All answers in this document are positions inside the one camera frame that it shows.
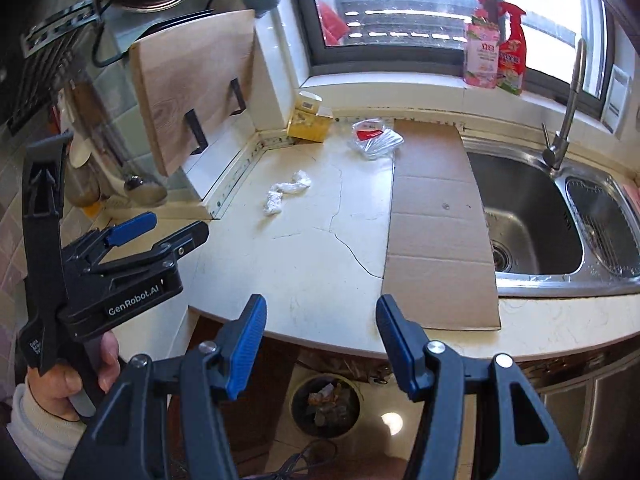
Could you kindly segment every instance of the wire drain basket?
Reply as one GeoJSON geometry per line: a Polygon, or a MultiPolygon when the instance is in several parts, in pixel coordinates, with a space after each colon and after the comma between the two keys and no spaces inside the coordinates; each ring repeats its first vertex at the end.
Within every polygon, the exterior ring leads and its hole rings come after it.
{"type": "Polygon", "coordinates": [[[619,278],[640,276],[638,241],[613,197],[579,178],[566,181],[566,192],[581,220],[587,243],[600,263],[619,278]]]}

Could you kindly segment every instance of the kitchen countertop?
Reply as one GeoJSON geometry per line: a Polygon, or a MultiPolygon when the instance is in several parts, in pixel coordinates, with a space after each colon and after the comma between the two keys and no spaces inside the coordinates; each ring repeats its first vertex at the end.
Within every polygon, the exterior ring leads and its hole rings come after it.
{"type": "MultiPolygon", "coordinates": [[[[145,351],[158,359],[184,352],[197,314],[235,319],[258,292],[267,300],[269,335],[383,356],[374,309],[382,288],[391,186],[391,160],[363,160],[344,136],[265,152],[223,217],[210,223],[209,240],[180,260],[184,292],[116,329],[121,354],[130,358],[145,351]],[[265,217],[262,204],[271,184],[297,170],[310,175],[311,188],[285,195],[282,213],[265,217]]],[[[161,220],[122,249],[144,250],[187,223],[161,220]]],[[[640,295],[501,298],[499,308],[500,331],[427,334],[466,356],[506,352],[528,360],[606,346],[640,332],[640,295]]]]}

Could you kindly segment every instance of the kitchen sink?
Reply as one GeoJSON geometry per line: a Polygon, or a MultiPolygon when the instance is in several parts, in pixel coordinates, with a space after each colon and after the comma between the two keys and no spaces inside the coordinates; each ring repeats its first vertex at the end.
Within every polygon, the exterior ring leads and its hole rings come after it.
{"type": "Polygon", "coordinates": [[[465,138],[500,296],[575,298],[640,292],[640,223],[607,173],[465,138]]]}

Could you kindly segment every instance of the window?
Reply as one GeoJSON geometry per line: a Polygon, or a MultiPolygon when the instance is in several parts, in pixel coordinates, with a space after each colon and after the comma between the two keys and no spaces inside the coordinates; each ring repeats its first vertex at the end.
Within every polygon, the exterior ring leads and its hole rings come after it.
{"type": "MultiPolygon", "coordinates": [[[[492,0],[490,16],[498,20],[492,0]]],[[[526,89],[565,103],[575,43],[588,45],[578,109],[599,118],[613,63],[602,0],[505,0],[527,11],[526,89]]],[[[476,0],[298,0],[312,74],[411,70],[462,75],[465,23],[476,0]]],[[[504,37],[510,24],[499,20],[504,37]]]]}

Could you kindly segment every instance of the tiled floor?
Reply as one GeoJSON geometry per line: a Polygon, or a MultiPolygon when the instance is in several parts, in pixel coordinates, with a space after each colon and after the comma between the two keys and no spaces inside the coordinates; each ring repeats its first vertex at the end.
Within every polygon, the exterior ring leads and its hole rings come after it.
{"type": "MultiPolygon", "coordinates": [[[[275,441],[271,446],[265,468],[266,472],[277,470],[289,456],[299,452],[313,440],[313,437],[298,429],[290,414],[289,403],[297,387],[314,374],[315,372],[299,366],[293,370],[287,400],[282,407],[275,441]]],[[[385,385],[357,383],[357,386],[363,399],[360,418],[349,433],[335,439],[340,456],[354,458],[364,454],[385,453],[389,456],[408,459],[418,430],[422,404],[410,402],[392,382],[385,385]],[[383,413],[388,412],[398,413],[402,417],[402,429],[394,436],[390,435],[380,418],[383,413]]],[[[474,396],[466,396],[463,438],[456,480],[468,480],[471,476],[475,421],[476,399],[474,396]]]]}

